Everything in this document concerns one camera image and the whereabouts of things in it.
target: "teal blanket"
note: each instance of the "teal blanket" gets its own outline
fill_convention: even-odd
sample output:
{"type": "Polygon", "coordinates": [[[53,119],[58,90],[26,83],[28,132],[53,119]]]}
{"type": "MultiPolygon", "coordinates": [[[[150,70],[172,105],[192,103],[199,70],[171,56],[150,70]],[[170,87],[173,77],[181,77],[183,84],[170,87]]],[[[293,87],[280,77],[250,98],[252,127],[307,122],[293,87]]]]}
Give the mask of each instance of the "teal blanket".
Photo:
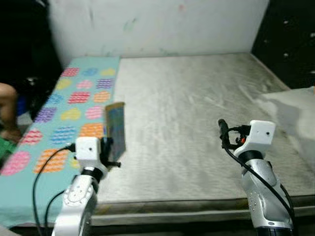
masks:
{"type": "MultiPolygon", "coordinates": [[[[79,136],[103,137],[103,109],[113,101],[119,58],[74,59],[61,75],[54,92],[25,133],[15,153],[0,171],[0,224],[12,227],[33,223],[32,184],[47,158],[79,136]]],[[[41,222],[48,201],[69,186],[79,165],[73,153],[62,151],[46,166],[37,185],[41,222]]],[[[61,209],[53,203],[50,221],[61,209]]]]}

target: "white wall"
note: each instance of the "white wall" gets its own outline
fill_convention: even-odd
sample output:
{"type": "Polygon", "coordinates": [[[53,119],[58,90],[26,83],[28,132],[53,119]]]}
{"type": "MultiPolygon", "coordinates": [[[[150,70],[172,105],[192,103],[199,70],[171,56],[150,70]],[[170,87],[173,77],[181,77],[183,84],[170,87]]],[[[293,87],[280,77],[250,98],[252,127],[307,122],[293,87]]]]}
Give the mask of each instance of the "white wall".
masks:
{"type": "Polygon", "coordinates": [[[123,57],[249,52],[269,0],[50,0],[64,65],[123,57]]]}

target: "black band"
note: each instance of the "black band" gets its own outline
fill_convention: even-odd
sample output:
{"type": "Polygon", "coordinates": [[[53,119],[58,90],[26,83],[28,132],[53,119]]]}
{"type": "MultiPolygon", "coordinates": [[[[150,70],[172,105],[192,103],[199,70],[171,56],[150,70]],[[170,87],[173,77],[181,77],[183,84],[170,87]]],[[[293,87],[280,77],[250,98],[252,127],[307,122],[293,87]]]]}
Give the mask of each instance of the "black band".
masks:
{"type": "Polygon", "coordinates": [[[97,183],[99,183],[100,179],[103,176],[103,172],[98,168],[94,168],[94,170],[92,171],[84,169],[81,174],[94,177],[97,180],[97,183]]]}
{"type": "Polygon", "coordinates": [[[114,140],[112,138],[102,138],[100,142],[101,154],[100,154],[100,161],[101,163],[108,167],[108,158],[111,152],[112,144],[114,140]]]}
{"type": "Polygon", "coordinates": [[[284,228],[257,228],[257,236],[293,236],[291,229],[284,228]]]}
{"type": "Polygon", "coordinates": [[[256,150],[250,150],[250,151],[245,151],[243,153],[241,153],[238,158],[243,162],[246,163],[249,160],[253,160],[253,159],[260,159],[263,160],[264,158],[262,157],[262,154],[260,151],[256,151],[256,150]]]}

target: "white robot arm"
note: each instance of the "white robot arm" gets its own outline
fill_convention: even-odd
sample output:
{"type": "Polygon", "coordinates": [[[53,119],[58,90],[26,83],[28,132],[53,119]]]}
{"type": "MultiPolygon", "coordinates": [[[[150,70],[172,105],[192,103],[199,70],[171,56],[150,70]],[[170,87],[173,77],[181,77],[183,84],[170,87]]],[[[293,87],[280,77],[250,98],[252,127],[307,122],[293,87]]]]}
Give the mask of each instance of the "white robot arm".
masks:
{"type": "Polygon", "coordinates": [[[110,153],[110,141],[102,145],[98,138],[80,137],[76,140],[76,159],[81,174],[63,194],[63,206],[58,215],[52,236],[88,236],[91,215],[97,204],[99,182],[108,173],[106,166],[120,163],[104,162],[110,153]]]}
{"type": "MultiPolygon", "coordinates": [[[[271,163],[264,159],[270,148],[276,125],[269,121],[252,120],[250,125],[228,128],[224,120],[219,120],[222,147],[234,150],[242,166],[249,166],[263,178],[289,206],[289,196],[285,193],[280,179],[274,174],[271,163]],[[228,132],[241,134],[236,139],[237,145],[229,142],[228,132]]],[[[249,209],[254,228],[259,236],[292,236],[293,220],[267,186],[246,168],[242,171],[242,187],[247,194],[249,209]]]]}

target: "mattress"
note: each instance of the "mattress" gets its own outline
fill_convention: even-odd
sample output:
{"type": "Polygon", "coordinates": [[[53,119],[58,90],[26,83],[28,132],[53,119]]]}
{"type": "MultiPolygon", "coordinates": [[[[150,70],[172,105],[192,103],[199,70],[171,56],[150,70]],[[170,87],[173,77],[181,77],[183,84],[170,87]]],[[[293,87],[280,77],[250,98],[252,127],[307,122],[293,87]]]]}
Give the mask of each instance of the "mattress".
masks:
{"type": "MultiPolygon", "coordinates": [[[[250,219],[241,167],[221,149],[217,120],[276,121],[257,99],[284,90],[250,54],[122,59],[115,100],[126,103],[127,152],[100,183],[93,224],[250,219]]],[[[314,215],[314,172],[282,126],[266,159],[296,215],[314,215]]]]}

